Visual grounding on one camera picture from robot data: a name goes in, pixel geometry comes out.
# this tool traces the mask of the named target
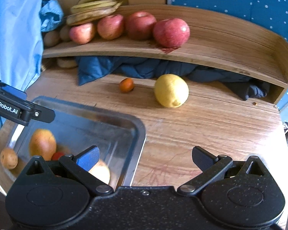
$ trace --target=wooden tabletop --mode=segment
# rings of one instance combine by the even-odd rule
[[[279,225],[288,215],[288,148],[277,108],[257,99],[240,100],[222,84],[200,84],[187,80],[190,95],[179,108],[163,108],[154,98],[154,80],[135,79],[128,94],[119,92],[124,77],[108,75],[78,86],[77,70],[51,69],[27,90],[28,100],[38,96],[96,106],[132,114],[146,127],[147,140],[135,174],[135,186],[185,183],[201,171],[193,164],[191,151],[199,145],[214,155],[234,160],[258,155],[274,176],[286,198]],[[0,131],[0,152],[9,140],[13,123]],[[11,186],[0,165],[0,184]]]

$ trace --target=tray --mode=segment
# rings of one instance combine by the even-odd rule
[[[109,185],[114,189],[132,184],[146,139],[140,119],[49,97],[37,97],[33,102],[53,109],[56,117],[52,123],[31,120],[27,127],[18,125],[15,128],[9,147],[14,148],[24,164],[30,160],[28,144],[33,132],[38,128],[49,129],[57,140],[59,151],[77,155],[97,145],[100,159],[110,169]]]

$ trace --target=red fruit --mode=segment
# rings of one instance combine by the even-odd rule
[[[113,40],[124,32],[124,17],[122,15],[109,15],[102,18],[97,24],[97,32],[105,40]]]
[[[135,12],[126,20],[128,37],[133,40],[148,40],[153,36],[156,18],[145,11]]]
[[[63,152],[56,152],[53,154],[51,160],[52,161],[57,161],[61,156],[64,156],[65,154]]]
[[[95,36],[96,30],[93,23],[88,22],[79,26],[74,26],[69,31],[69,37],[78,44],[90,42]]]
[[[164,47],[181,47],[189,37],[188,24],[179,18],[159,21],[154,27],[154,38]]]

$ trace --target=dark blue fabric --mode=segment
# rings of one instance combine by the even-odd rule
[[[186,76],[195,82],[221,81],[241,99],[265,97],[269,84],[239,73],[179,61],[126,56],[79,56],[79,85],[84,85],[110,73],[149,79],[163,74]]]

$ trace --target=potato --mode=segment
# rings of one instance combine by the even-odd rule
[[[18,156],[11,148],[4,148],[0,154],[0,162],[6,169],[12,170],[17,166]]]
[[[70,26],[65,25],[64,27],[61,28],[60,30],[60,38],[62,41],[68,42],[71,41],[70,37],[69,37],[69,30],[70,30]]]
[[[61,41],[60,34],[57,31],[50,31],[44,36],[44,46],[54,47]]]
[[[60,57],[56,59],[56,63],[61,68],[74,68],[78,66],[74,57]]]
[[[110,182],[110,170],[103,160],[99,159],[89,173],[106,184]]]
[[[29,142],[29,153],[31,156],[39,155],[45,161],[50,161],[56,153],[56,141],[51,131],[37,129]]]

